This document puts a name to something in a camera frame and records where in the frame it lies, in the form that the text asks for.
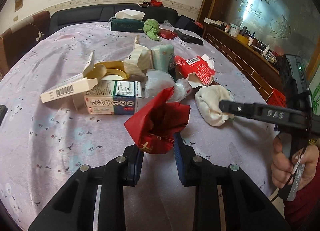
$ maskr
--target red sleeve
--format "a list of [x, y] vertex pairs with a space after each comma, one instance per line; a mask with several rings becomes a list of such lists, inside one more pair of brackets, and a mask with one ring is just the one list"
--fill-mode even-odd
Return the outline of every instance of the red sleeve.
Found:
[[297, 192], [294, 201], [284, 201], [284, 216], [292, 228], [301, 226], [311, 214], [320, 199], [319, 187], [320, 163], [318, 162], [313, 180]]

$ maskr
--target red plastic basket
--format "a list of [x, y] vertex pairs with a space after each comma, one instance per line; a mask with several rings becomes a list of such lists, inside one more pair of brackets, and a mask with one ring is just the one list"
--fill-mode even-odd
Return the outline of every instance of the red plastic basket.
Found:
[[275, 106], [281, 106], [286, 107], [285, 97], [284, 95], [279, 92], [277, 89], [272, 89], [272, 94], [270, 98], [267, 101], [267, 104], [269, 105], [275, 105]]

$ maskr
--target hand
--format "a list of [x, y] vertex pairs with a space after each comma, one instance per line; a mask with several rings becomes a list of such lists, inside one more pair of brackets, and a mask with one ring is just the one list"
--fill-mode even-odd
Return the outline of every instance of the hand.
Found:
[[[290, 173], [293, 169], [293, 165], [295, 165], [298, 161], [296, 156], [302, 152], [302, 149], [298, 151], [295, 155], [292, 156], [292, 162], [286, 158], [286, 156], [282, 153], [282, 143], [278, 137], [273, 140], [273, 152], [272, 152], [272, 182], [278, 188], [283, 188], [287, 183]], [[314, 178], [316, 174], [316, 167], [319, 160], [319, 149], [314, 145], [309, 145], [306, 149], [306, 152], [301, 159], [301, 164], [305, 163], [306, 166], [303, 171], [303, 175], [301, 177], [301, 181], [299, 183], [298, 190], [303, 189], [306, 185], [308, 185], [311, 180]]]

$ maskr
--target green towel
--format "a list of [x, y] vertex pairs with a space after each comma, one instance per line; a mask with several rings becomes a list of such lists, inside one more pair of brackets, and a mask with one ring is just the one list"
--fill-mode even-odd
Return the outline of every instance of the green towel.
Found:
[[160, 25], [159, 22], [155, 19], [147, 19], [144, 23], [143, 31], [152, 40], [162, 41], [161, 38], [158, 36], [158, 33], [160, 32]]

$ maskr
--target silver bolt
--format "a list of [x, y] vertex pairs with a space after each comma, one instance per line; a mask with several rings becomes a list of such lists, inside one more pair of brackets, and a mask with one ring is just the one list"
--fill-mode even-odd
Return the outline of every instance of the silver bolt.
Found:
[[231, 164], [231, 165], [230, 165], [230, 169], [233, 170], [233, 171], [237, 171], [237, 170], [239, 170], [240, 168], [239, 168], [239, 166], [236, 165], [236, 164]]
[[88, 165], [82, 165], [81, 167], [80, 167], [80, 171], [82, 171], [82, 172], [85, 172], [85, 171], [87, 171], [89, 169], [89, 166]]
[[116, 160], [117, 162], [122, 163], [122, 162], [125, 162], [125, 157], [119, 156]]
[[202, 158], [200, 156], [194, 156], [193, 161], [199, 163], [202, 162]]

